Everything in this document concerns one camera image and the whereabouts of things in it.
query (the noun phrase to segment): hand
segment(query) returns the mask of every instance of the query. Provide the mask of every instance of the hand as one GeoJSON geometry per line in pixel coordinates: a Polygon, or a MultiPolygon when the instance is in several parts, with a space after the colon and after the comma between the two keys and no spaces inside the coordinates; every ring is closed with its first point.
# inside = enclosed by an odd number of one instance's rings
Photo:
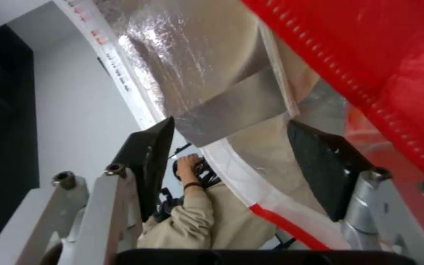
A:
{"type": "Polygon", "coordinates": [[[194,175],[194,166],[200,161],[201,159],[197,154],[182,156],[178,159],[178,169],[176,170],[176,174],[180,177],[183,185],[198,181],[194,175]]]}

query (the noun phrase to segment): white ceiling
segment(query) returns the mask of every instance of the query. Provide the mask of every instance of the white ceiling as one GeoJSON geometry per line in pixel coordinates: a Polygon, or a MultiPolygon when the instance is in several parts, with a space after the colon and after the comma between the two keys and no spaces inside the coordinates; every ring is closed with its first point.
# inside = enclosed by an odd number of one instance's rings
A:
{"type": "Polygon", "coordinates": [[[51,1],[8,25],[34,52],[79,34],[69,18],[51,1]]]}
{"type": "Polygon", "coordinates": [[[49,0],[0,0],[0,26],[10,22],[49,0]]]}

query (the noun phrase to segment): beige sleeve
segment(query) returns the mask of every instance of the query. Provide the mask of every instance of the beige sleeve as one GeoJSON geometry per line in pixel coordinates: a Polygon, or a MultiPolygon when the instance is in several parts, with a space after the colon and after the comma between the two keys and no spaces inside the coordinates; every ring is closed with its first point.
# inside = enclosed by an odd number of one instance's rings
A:
{"type": "Polygon", "coordinates": [[[214,223],[212,203],[204,191],[193,191],[176,206],[171,217],[149,227],[138,248],[210,248],[214,223]]]}

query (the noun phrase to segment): black wristband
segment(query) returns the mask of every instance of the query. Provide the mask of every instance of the black wristband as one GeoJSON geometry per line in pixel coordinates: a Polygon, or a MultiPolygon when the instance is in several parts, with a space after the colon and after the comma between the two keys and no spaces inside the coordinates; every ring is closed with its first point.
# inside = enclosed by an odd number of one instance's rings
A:
{"type": "Polygon", "coordinates": [[[201,185],[200,183],[198,183],[198,182],[190,182],[190,183],[188,183],[188,184],[184,185],[184,191],[185,191],[187,188],[189,188],[190,186],[199,186],[199,187],[201,187],[201,188],[202,188],[202,185],[201,185]]]}

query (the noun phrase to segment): metal frame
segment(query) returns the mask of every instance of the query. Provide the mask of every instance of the metal frame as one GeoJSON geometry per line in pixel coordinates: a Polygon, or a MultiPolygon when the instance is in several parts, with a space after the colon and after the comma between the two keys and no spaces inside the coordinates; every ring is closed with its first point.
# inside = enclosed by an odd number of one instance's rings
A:
{"type": "Polygon", "coordinates": [[[88,196],[80,177],[70,190],[62,186],[30,190],[0,233],[0,264],[40,264],[53,233],[69,235],[88,196]]]}
{"type": "Polygon", "coordinates": [[[142,221],[135,178],[125,171],[125,178],[104,173],[96,179],[71,264],[110,264],[118,251],[135,247],[142,221]]]}
{"type": "MultiPolygon", "coordinates": [[[[421,192],[412,196],[423,197],[421,192]]],[[[364,171],[356,183],[342,233],[354,250],[380,250],[382,240],[424,265],[424,228],[417,216],[392,179],[377,171],[364,171]]]]}

